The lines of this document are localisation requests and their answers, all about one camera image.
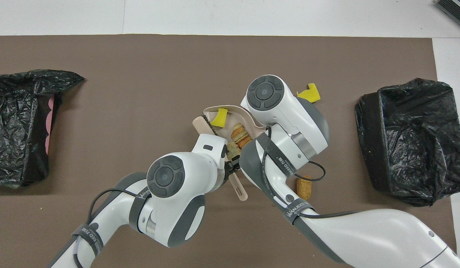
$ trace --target white floor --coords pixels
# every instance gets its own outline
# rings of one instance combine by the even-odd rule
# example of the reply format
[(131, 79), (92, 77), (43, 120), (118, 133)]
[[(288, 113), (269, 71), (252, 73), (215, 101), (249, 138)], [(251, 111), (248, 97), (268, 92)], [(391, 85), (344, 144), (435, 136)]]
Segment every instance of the white floor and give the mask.
[[(123, 33), (434, 38), (460, 115), (460, 26), (433, 0), (0, 0), (0, 35)], [(460, 193), (451, 200), (460, 256)]]

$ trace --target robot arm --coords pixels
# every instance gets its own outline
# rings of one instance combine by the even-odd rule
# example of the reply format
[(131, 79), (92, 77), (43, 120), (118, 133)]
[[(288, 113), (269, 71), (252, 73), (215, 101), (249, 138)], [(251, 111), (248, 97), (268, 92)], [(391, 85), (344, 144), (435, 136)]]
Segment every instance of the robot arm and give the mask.
[(204, 194), (225, 182), (227, 140), (201, 134), (191, 152), (166, 154), (147, 173), (121, 179), (92, 216), (48, 267), (84, 268), (121, 225), (146, 234), (167, 247), (179, 246), (197, 230), (205, 211)]
[(460, 268), (460, 259), (416, 217), (393, 209), (318, 215), (286, 186), (286, 179), (327, 147), (327, 122), (277, 76), (256, 78), (242, 106), (267, 131), (245, 145), (244, 175), (288, 221), (336, 262), (358, 268)]

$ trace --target black strap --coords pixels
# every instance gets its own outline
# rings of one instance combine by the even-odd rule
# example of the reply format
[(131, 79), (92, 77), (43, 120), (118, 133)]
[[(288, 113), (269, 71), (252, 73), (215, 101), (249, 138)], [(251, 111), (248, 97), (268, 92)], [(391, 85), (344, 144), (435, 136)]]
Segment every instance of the black strap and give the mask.
[(298, 198), (285, 208), (283, 215), (285, 216), (285, 219), (288, 220), (288, 222), (293, 224), (296, 217), (298, 217), (300, 213), (307, 208), (314, 210), (313, 206), (310, 205), (306, 200)]
[(82, 237), (82, 239), (84, 239), (93, 249), (94, 256), (97, 256), (104, 247), (101, 236), (99, 236), (93, 227), (86, 223), (81, 224), (80, 227), (73, 232), (72, 236)]
[(260, 146), (266, 151), (268, 156), (273, 160), (275, 165), (283, 172), (287, 178), (296, 173), (291, 161), (283, 154), (276, 144), (268, 137), (266, 133), (262, 133), (257, 137)]
[(142, 232), (139, 230), (138, 227), (139, 214), (142, 210), (142, 207), (144, 207), (146, 200), (149, 197), (152, 197), (152, 195), (150, 194), (149, 188), (145, 187), (134, 198), (134, 202), (132, 203), (131, 210), (129, 212), (129, 226), (140, 233)]

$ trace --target black trash bag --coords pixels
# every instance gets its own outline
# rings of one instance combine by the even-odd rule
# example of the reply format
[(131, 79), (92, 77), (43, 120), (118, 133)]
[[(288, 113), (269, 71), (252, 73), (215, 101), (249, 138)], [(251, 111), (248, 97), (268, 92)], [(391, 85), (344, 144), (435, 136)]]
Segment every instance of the black trash bag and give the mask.
[(460, 192), (460, 123), (452, 88), (416, 78), (356, 104), (362, 154), (376, 190), (415, 207)]
[(46, 178), (60, 94), (83, 79), (54, 70), (0, 75), (0, 185), (17, 188)]

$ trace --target yellow sponge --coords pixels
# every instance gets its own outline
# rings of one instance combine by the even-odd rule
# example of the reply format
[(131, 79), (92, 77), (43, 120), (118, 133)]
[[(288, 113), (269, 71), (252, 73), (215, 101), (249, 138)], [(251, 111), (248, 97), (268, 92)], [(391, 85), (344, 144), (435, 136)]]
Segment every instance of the yellow sponge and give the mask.
[(311, 103), (317, 102), (318, 100), (321, 99), (318, 89), (316, 88), (316, 85), (314, 83), (308, 84), (308, 88), (309, 89), (304, 90), (301, 93), (296, 92), (296, 96), (309, 100)]
[(212, 122), (210, 122), (210, 124), (216, 127), (225, 127), (225, 121), (227, 120), (227, 112), (227, 109), (219, 108), (217, 116), (215, 117), (215, 119), (212, 120)]

